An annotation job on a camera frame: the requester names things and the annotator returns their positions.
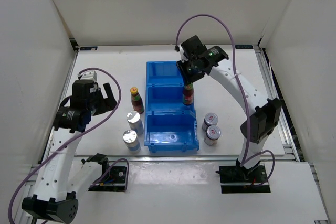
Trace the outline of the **sauce bottle yellow cap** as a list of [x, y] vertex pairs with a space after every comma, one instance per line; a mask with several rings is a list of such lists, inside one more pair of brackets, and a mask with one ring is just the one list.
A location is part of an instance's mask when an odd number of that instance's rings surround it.
[[184, 105], [192, 105], [194, 102], [194, 87], [193, 84], [185, 85], [182, 92], [182, 102]]
[[142, 114], [144, 112], [144, 105], [143, 100], [139, 94], [137, 87], [132, 87], [130, 89], [131, 92], [131, 103], [133, 106], [133, 109], [137, 111], [139, 114]]

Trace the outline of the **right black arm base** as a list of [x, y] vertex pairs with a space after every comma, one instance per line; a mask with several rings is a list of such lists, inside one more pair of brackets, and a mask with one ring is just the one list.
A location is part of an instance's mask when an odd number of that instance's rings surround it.
[[264, 165], [259, 165], [247, 177], [235, 165], [220, 166], [215, 173], [219, 175], [222, 194], [271, 193]]

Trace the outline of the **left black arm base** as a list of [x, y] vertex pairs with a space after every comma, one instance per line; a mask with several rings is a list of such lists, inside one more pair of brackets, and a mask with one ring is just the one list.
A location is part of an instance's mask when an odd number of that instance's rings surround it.
[[113, 166], [106, 177], [101, 182], [90, 187], [88, 191], [123, 193], [126, 191], [128, 171], [129, 166], [127, 164]]

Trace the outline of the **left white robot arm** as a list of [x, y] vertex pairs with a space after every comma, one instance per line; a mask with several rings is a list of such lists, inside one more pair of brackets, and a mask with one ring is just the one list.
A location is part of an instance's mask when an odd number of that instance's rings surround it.
[[76, 80], [72, 94], [59, 106], [53, 122], [54, 138], [41, 181], [33, 195], [22, 202], [22, 210], [33, 217], [58, 223], [72, 223], [78, 211], [79, 195], [95, 180], [105, 182], [110, 176], [108, 160], [102, 154], [89, 158], [89, 164], [69, 179], [79, 142], [92, 116], [112, 113], [120, 101], [113, 96], [109, 83], [100, 88], [95, 79]]

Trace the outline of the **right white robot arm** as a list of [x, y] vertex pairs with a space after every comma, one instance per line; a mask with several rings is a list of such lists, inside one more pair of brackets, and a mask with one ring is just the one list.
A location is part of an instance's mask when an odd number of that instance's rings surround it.
[[194, 83], [205, 75], [224, 87], [246, 114], [240, 126], [244, 136], [243, 149], [236, 160], [236, 177], [247, 182], [260, 164], [264, 144], [278, 125], [282, 103], [259, 91], [234, 68], [233, 58], [220, 46], [207, 48], [198, 36], [175, 46], [181, 59], [176, 63], [185, 84]]

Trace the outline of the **silver can rear left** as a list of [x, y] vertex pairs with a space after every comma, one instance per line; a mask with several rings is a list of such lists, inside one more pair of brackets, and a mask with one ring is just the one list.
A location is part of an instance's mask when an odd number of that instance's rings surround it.
[[144, 132], [141, 115], [137, 111], [130, 111], [127, 114], [127, 122], [131, 130], [134, 130], [137, 135], [142, 135]]

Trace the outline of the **silver can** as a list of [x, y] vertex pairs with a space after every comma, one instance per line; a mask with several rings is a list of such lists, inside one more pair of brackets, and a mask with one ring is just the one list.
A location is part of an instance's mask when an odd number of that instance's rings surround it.
[[137, 135], [142, 135], [144, 132], [141, 115], [137, 111], [130, 111], [127, 114], [127, 122], [131, 130], [134, 130]]
[[126, 130], [122, 139], [130, 152], [137, 153], [140, 151], [141, 145], [136, 131]]

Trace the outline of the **blue plastic divided bin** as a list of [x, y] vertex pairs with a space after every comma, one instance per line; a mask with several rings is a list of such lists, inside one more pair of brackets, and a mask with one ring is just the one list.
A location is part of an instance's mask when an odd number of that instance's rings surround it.
[[146, 63], [144, 146], [150, 153], [197, 152], [194, 105], [185, 105], [183, 79], [175, 61]]

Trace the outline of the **silver can front left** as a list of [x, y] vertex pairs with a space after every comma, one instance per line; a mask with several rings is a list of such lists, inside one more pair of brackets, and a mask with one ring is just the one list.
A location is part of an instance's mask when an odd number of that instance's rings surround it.
[[137, 153], [140, 151], [141, 145], [136, 131], [126, 130], [122, 139], [130, 152]]

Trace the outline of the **aluminium table frame rail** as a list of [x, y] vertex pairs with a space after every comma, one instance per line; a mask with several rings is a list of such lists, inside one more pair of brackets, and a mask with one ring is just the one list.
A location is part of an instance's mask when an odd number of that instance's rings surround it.
[[260, 67], [260, 72], [266, 87], [269, 101], [268, 104], [274, 108], [274, 122], [277, 122], [277, 125], [273, 129], [272, 136], [276, 136], [281, 140], [282, 146], [285, 151], [285, 157], [279, 157], [277, 158], [277, 160], [285, 160], [288, 157], [290, 160], [302, 162], [302, 158], [300, 157], [297, 150], [297, 145], [295, 144], [293, 138], [294, 136], [290, 130], [290, 126], [284, 112], [285, 102], [282, 98], [279, 97], [279, 94], [277, 92], [271, 64], [267, 59], [265, 50], [264, 48], [257, 47], [255, 49], [255, 53]]

